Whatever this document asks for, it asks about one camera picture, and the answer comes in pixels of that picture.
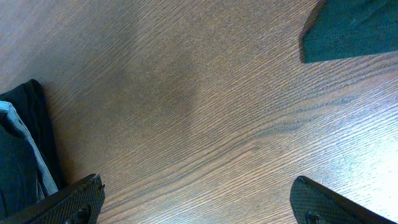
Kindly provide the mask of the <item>black shorts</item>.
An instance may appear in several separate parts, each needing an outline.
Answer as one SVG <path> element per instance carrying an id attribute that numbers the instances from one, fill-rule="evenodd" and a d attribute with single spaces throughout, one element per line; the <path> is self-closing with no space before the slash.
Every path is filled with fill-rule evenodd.
<path id="1" fill-rule="evenodd" d="M 31 79 L 1 94 L 1 218 L 67 186 L 44 91 Z"/>

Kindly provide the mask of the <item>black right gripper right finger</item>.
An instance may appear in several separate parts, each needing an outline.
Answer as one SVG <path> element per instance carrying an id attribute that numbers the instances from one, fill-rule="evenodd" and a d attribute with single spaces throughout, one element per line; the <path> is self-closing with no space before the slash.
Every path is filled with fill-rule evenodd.
<path id="1" fill-rule="evenodd" d="M 299 224 L 394 224 L 302 175 L 294 180 L 289 200 Z"/>

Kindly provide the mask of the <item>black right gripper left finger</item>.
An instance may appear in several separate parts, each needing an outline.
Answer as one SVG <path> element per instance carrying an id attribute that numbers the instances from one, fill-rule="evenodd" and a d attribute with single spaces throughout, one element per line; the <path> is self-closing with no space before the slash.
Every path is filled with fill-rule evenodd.
<path id="1" fill-rule="evenodd" d="M 104 204 L 104 184 L 99 174 L 85 178 L 1 220 L 8 224 L 96 224 Z"/>

